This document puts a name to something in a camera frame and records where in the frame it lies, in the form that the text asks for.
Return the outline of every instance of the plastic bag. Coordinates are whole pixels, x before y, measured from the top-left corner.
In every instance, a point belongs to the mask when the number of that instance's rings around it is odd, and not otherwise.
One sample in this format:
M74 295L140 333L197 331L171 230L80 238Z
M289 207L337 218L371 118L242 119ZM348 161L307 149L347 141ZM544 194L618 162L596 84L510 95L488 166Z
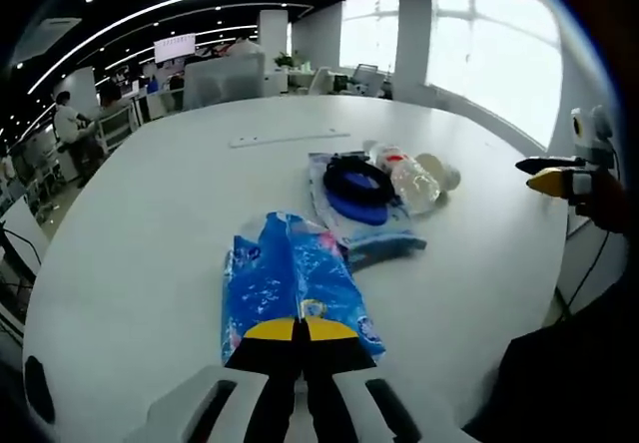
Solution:
M362 156L362 152L341 155ZM388 220L384 225L369 225L340 215L328 202L323 186L326 165L334 154L309 154L309 173L313 206L322 223L337 243L348 250L348 264L358 271L380 261L407 256L426 248L426 240L417 235L407 209L401 203L388 205Z
M384 353L334 237L298 216L270 213L245 225L227 258L223 293L225 363L255 325L307 315L348 326L373 357Z

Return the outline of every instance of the bag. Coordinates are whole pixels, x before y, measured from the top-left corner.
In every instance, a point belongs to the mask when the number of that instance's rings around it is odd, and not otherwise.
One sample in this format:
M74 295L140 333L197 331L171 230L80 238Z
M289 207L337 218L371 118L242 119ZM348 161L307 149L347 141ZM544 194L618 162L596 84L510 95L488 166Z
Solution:
M242 337L257 324L307 315L348 326L372 357L385 352L326 228L283 213L249 222L235 236L227 257L222 360L229 360Z

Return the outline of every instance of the black wire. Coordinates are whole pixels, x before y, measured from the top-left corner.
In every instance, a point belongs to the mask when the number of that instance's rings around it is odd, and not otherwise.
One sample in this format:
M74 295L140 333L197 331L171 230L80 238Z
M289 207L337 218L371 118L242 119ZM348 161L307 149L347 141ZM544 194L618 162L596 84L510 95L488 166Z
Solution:
M4 228L4 231L6 231L7 233L11 233L13 236L16 236L16 237L20 238L22 241L26 241L27 243L29 243L31 248L33 248L33 252L36 254L36 258L38 259L38 263L40 264L40 266L42 266L42 261L40 260L40 255L38 254L38 250L36 250L36 247L33 246L33 243L31 243L29 240L27 240L24 236L20 236L19 234L17 234L15 231L11 231L9 228Z
M617 151L615 151L614 147L612 148L612 155L614 156L615 167L617 168L617 180L619 182L621 182L621 169L619 167L619 156L617 155ZM590 264L590 267L586 271L586 274L583 275L583 278L581 279L581 281L577 285L577 289L574 291L574 293L572 294L572 296L568 300L568 302L567 302L568 309L570 309L570 305L572 305L572 302L575 301L575 298L577 297L577 294L579 293L579 291L583 287L584 283L586 282L586 280L590 276L590 273L592 272L592 270L594 269L595 265L597 264L597 261L599 261L599 257L601 256L601 253L603 253L603 249L606 246L606 242L608 241L608 237L609 236L610 236L610 230L606 232L606 236L603 237L603 241L601 242L601 245L599 246L599 250L597 251L597 254L595 255L594 260L592 260L592 263ZM555 321L555 323L558 323L563 318L564 318L564 315L561 315L559 318L557 318L557 321Z

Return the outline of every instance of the potted plant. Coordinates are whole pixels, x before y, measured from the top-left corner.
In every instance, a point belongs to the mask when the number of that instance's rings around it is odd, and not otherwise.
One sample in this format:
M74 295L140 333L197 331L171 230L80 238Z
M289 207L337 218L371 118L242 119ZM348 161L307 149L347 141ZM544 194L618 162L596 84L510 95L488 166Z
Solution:
M280 52L280 54L274 58L276 65L278 67L282 67L282 68L290 68L293 67L293 57L291 57L289 54L284 53L284 52Z

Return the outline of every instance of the clear plastic bottle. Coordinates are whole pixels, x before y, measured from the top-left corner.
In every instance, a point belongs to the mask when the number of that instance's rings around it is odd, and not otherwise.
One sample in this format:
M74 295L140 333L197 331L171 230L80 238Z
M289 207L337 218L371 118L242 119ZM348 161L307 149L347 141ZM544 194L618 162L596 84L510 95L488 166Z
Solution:
M405 154L398 146L376 141L365 141L363 148L379 169L390 174L395 192L412 216L425 214L434 209L441 188L437 180L415 159Z
M390 181L412 216L432 211L441 193L437 180L411 158L393 167Z

